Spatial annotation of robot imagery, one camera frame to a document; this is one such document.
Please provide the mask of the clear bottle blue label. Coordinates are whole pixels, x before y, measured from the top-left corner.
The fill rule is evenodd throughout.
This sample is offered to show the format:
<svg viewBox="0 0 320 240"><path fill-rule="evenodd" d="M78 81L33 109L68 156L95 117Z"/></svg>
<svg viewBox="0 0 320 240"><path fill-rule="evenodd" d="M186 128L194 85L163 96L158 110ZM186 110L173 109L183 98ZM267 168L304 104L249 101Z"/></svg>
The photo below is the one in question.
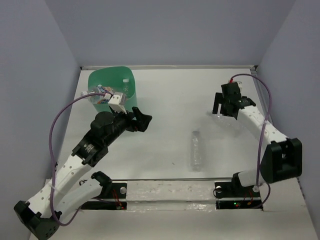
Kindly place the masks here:
<svg viewBox="0 0 320 240"><path fill-rule="evenodd" d="M130 98L130 80L128 78L125 78L122 80L123 83L123 93L125 94L126 98Z"/></svg>

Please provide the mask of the clear crushed bottle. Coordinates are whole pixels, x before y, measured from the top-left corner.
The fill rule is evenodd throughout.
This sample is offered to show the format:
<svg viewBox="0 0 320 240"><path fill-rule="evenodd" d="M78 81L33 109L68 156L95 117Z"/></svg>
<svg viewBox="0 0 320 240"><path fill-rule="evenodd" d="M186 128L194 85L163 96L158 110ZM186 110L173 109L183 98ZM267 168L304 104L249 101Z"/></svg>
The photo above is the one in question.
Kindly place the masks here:
<svg viewBox="0 0 320 240"><path fill-rule="evenodd" d="M190 147L190 165L194 172L202 170L202 138L198 130L194 130L191 134L191 147Z"/></svg>

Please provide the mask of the clear bottle blue-orange label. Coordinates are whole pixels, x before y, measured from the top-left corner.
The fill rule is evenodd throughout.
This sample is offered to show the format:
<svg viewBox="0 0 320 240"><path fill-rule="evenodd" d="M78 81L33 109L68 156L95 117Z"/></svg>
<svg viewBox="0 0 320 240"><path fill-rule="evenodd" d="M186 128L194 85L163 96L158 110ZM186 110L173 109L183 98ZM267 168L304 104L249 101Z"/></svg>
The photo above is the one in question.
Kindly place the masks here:
<svg viewBox="0 0 320 240"><path fill-rule="evenodd" d="M87 97L88 101L95 105L106 105L108 104L111 97L115 94L115 89L109 86L102 86L101 84L90 87L86 91L82 91L80 96L90 95L90 94L104 94L102 95L92 95Z"/></svg>

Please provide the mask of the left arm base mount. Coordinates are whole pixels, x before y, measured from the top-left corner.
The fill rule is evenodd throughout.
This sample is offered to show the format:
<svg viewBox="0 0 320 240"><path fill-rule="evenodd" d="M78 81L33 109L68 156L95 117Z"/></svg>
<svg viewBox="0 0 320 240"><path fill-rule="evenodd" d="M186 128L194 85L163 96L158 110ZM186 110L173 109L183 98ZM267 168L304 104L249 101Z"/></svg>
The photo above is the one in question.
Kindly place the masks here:
<svg viewBox="0 0 320 240"><path fill-rule="evenodd" d="M103 189L98 197L88 200L81 210L126 210L127 182L113 181L109 189Z"/></svg>

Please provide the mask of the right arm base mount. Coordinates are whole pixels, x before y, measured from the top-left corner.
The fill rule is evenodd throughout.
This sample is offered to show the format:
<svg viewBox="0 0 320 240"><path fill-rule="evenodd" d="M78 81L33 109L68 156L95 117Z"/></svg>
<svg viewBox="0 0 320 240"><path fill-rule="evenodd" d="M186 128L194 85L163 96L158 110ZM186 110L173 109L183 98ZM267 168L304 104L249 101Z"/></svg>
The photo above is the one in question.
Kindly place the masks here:
<svg viewBox="0 0 320 240"><path fill-rule="evenodd" d="M213 196L217 210L262 209L260 192L254 192L253 186L233 188L230 181L214 183Z"/></svg>

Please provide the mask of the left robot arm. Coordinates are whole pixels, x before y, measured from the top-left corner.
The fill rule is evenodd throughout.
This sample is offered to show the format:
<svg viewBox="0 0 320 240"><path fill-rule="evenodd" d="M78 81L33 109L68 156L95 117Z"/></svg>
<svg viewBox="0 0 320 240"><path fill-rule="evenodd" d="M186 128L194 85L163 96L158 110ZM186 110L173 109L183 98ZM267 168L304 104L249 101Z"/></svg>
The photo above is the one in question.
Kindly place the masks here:
<svg viewBox="0 0 320 240"><path fill-rule="evenodd" d="M29 200L14 206L22 224L37 239L48 240L59 227L67 226L65 219L76 215L88 200L108 196L112 180L101 171L93 173L77 189L71 189L108 153L108 147L123 132L145 132L151 120L152 116L143 114L138 107L126 113L99 112L52 179Z"/></svg>

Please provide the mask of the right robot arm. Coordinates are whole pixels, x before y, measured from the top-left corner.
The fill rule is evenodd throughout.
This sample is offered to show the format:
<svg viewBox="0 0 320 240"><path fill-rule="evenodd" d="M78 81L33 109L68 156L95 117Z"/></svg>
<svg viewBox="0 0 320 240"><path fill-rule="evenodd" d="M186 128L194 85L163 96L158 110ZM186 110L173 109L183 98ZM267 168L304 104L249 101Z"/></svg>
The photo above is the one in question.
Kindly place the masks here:
<svg viewBox="0 0 320 240"><path fill-rule="evenodd" d="M221 85L221 92L215 94L212 112L234 118L259 141L257 167L237 172L232 177L230 190L235 196L242 196L249 186L259 187L301 176L302 142L277 130L256 103L241 94L236 82Z"/></svg>

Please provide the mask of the green plastic bin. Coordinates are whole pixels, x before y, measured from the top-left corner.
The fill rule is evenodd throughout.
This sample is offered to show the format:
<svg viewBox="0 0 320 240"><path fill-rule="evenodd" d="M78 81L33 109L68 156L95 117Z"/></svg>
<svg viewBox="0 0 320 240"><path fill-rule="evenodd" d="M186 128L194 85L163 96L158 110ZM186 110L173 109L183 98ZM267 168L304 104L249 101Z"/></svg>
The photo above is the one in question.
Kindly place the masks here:
<svg viewBox="0 0 320 240"><path fill-rule="evenodd" d="M138 106L138 102L135 77L128 67L113 66L92 72L88 77L87 88L102 85L104 87L111 87L116 92L123 93L123 79L129 79L130 81L130 98L126 98L125 108L131 111L132 107Z"/></svg>

